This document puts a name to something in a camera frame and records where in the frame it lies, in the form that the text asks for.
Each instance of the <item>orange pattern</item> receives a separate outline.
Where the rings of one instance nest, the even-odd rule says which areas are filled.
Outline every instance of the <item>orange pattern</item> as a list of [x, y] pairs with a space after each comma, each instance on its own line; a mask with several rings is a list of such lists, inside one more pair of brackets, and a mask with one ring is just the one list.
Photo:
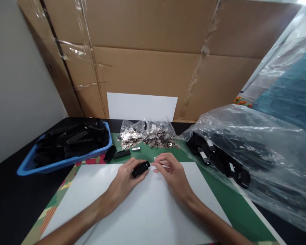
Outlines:
[[45, 231], [45, 229], [47, 228], [51, 218], [53, 217], [55, 211], [56, 211], [57, 207], [52, 207], [46, 214], [44, 220], [43, 220], [43, 223], [41, 225], [41, 228], [40, 228], [40, 232], [41, 232], [41, 235], [43, 234], [43, 232]]

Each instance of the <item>white wall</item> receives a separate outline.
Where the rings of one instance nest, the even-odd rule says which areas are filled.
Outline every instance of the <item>white wall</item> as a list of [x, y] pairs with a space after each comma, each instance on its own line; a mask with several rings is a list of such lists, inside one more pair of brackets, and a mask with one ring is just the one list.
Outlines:
[[0, 162], [65, 110], [15, 0], [0, 0]]

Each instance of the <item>cardboard box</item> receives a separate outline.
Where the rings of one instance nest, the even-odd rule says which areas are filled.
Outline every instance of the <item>cardboard box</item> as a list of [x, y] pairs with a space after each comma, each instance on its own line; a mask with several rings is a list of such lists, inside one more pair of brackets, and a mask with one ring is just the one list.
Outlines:
[[18, 0], [18, 5], [68, 115], [70, 117], [84, 116], [40, 2], [38, 0]]
[[206, 42], [210, 54], [263, 58], [300, 8], [289, 3], [222, 1]]
[[[249, 0], [41, 3], [72, 78], [64, 86], [75, 88], [85, 116], [109, 118], [106, 93], [113, 92], [177, 97], [174, 119], [183, 121], [232, 103], [300, 9]], [[210, 55], [192, 86], [203, 44]]]
[[217, 0], [44, 0], [59, 40], [93, 46], [200, 53]]
[[178, 118], [199, 54], [103, 47], [94, 53], [107, 118], [107, 92], [177, 97]]
[[84, 116], [106, 118], [91, 49], [71, 44], [61, 44], [61, 48]]
[[203, 59], [198, 80], [178, 119], [197, 120], [212, 109], [231, 104], [261, 59], [209, 55]]

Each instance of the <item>white board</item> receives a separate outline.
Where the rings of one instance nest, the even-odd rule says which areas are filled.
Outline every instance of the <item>white board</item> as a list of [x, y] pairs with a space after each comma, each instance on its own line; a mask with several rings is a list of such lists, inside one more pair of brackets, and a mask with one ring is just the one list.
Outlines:
[[[230, 224], [194, 162], [182, 163], [195, 194]], [[42, 237], [67, 222], [102, 195], [121, 164], [82, 165]], [[85, 233], [77, 245], [92, 244], [206, 244], [215, 242], [192, 215], [170, 195], [161, 174], [153, 173], [137, 185], [108, 217]]]
[[173, 120], [177, 97], [107, 93], [110, 119]]

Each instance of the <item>plastic bag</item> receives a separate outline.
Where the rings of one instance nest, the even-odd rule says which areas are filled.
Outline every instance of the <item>plastic bag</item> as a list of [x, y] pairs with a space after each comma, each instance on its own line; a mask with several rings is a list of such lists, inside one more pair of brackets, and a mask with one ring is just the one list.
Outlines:
[[128, 120], [122, 120], [120, 134], [117, 140], [121, 140], [122, 149], [130, 149], [143, 141], [144, 132], [145, 121], [141, 120], [136, 123], [132, 123]]
[[179, 148], [174, 141], [176, 133], [167, 117], [161, 121], [145, 119], [145, 122], [147, 128], [143, 137], [144, 144], [155, 148]]
[[[253, 202], [306, 231], [306, 132], [303, 129], [231, 104], [201, 115], [181, 138], [188, 141], [193, 132], [212, 140], [249, 170], [251, 183], [243, 191]], [[207, 167], [185, 147], [184, 151], [236, 190], [217, 168]]]

